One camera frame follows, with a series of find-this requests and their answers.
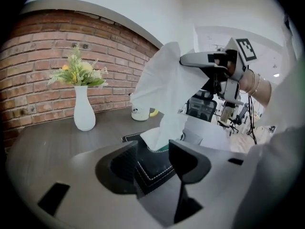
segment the yellow object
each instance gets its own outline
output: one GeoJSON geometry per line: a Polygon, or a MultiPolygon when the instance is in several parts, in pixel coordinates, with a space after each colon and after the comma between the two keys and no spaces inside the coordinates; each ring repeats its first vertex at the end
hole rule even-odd
{"type": "Polygon", "coordinates": [[[158,114],[158,112],[159,112],[159,111],[155,109],[152,113],[149,114],[149,117],[154,117],[154,116],[156,116],[156,115],[158,114]]]}
{"type": "Polygon", "coordinates": [[[66,71],[69,69],[69,66],[67,66],[66,64],[61,68],[63,71],[66,71]]]}
{"type": "Polygon", "coordinates": [[[76,82],[76,75],[75,75],[75,74],[73,74],[72,81],[73,81],[73,82],[76,82]]]}

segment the wooden tabletop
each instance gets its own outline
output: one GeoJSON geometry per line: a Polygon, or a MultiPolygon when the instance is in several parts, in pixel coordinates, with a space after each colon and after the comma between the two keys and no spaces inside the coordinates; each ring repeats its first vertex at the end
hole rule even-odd
{"type": "MultiPolygon", "coordinates": [[[[163,114],[147,121],[131,118],[131,108],[96,114],[96,125],[88,132],[77,129],[73,118],[24,128],[8,156],[7,172],[18,189],[24,189],[52,168],[73,156],[122,142],[122,137],[158,127],[163,114]]],[[[202,145],[228,150],[223,129],[189,116],[185,128],[203,138],[202,145]]]]}

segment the yellow flower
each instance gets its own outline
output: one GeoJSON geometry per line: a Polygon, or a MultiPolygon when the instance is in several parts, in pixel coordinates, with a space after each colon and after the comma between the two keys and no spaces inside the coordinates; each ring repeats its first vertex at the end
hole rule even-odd
{"type": "Polygon", "coordinates": [[[63,71],[67,71],[67,70],[69,69],[69,66],[65,64],[61,69],[62,69],[63,71]]]}
{"type": "Polygon", "coordinates": [[[73,74],[72,81],[73,81],[73,82],[76,82],[76,74],[73,74]]]}
{"type": "Polygon", "coordinates": [[[81,65],[82,65],[82,68],[87,70],[87,71],[92,71],[93,70],[91,64],[89,64],[88,62],[82,62],[81,65]]]}

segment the white stitching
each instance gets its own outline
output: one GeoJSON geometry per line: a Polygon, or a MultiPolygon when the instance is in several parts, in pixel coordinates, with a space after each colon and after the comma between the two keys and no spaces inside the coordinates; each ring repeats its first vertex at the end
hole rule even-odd
{"type": "Polygon", "coordinates": [[[141,166],[141,164],[140,164],[139,161],[138,161],[138,164],[140,165],[142,171],[145,173],[145,175],[147,176],[147,178],[150,179],[150,180],[154,180],[156,177],[158,177],[159,175],[163,174],[165,171],[167,171],[168,169],[170,169],[170,168],[173,167],[173,166],[170,166],[170,167],[168,167],[166,170],[162,171],[160,174],[156,175],[154,178],[150,178],[150,177],[146,174],[145,170],[143,169],[143,167],[141,166]]]}
{"type": "MultiPolygon", "coordinates": [[[[141,134],[141,133],[137,133],[137,134],[133,134],[133,135],[127,135],[127,136],[125,136],[125,140],[127,141],[127,137],[134,136],[134,135],[138,135],[138,134],[141,134]]],[[[162,153],[162,152],[167,152],[167,151],[168,151],[168,149],[163,150],[163,151],[152,151],[147,145],[146,145],[146,147],[147,147],[147,149],[148,149],[149,151],[151,151],[152,153],[162,153]]]]}
{"type": "Polygon", "coordinates": [[[141,179],[142,179],[142,181],[144,182],[144,184],[145,184],[146,186],[148,186],[148,187],[150,187],[150,186],[152,186],[153,184],[156,184],[157,182],[161,181],[161,180],[162,180],[164,177],[166,177],[169,173],[171,173],[172,171],[174,171],[174,169],[171,170],[169,173],[167,173],[165,176],[163,176],[163,177],[160,178],[159,180],[155,181],[154,183],[151,183],[150,185],[147,185],[146,182],[144,181],[144,179],[143,179],[141,173],[138,171],[138,169],[136,169],[136,170],[137,170],[137,172],[139,173],[139,176],[141,177],[141,179]]]}
{"type": "MultiPolygon", "coordinates": [[[[166,177],[166,176],[167,176],[168,174],[170,174],[172,171],[174,171],[174,169],[171,170],[169,173],[167,173],[165,176],[163,176],[163,177],[162,177],[160,180],[158,180],[158,181],[161,181],[164,177],[166,177]]],[[[142,181],[145,183],[145,181],[143,180],[143,178],[142,178],[140,172],[139,172],[138,170],[137,170],[137,172],[139,173],[139,176],[141,177],[142,181]]],[[[150,191],[148,194],[144,194],[141,188],[140,188],[140,190],[141,190],[141,192],[144,194],[144,197],[145,197],[145,196],[149,195],[150,193],[154,192],[155,190],[157,190],[159,187],[160,187],[160,186],[158,186],[158,187],[157,187],[156,189],[154,189],[153,191],[150,191]]]]}

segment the dark table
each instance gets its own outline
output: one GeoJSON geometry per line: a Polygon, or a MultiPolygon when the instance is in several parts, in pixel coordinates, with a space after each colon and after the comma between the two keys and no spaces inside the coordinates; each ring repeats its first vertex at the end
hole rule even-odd
{"type": "MultiPolygon", "coordinates": [[[[77,129],[73,118],[61,119],[26,127],[15,142],[7,160],[7,172],[18,194],[26,200],[39,180],[51,170],[66,163],[77,154],[97,150],[122,142],[122,137],[158,127],[162,114],[139,122],[131,118],[131,109],[124,108],[96,114],[96,126],[88,132],[77,129]]],[[[218,125],[189,116],[185,128],[203,138],[201,145],[229,150],[225,131],[218,125]]],[[[164,224],[171,224],[175,203],[179,197],[180,180],[173,176],[166,186],[142,198],[140,203],[150,204],[152,211],[159,211],[160,204],[168,216],[164,224]]]]}

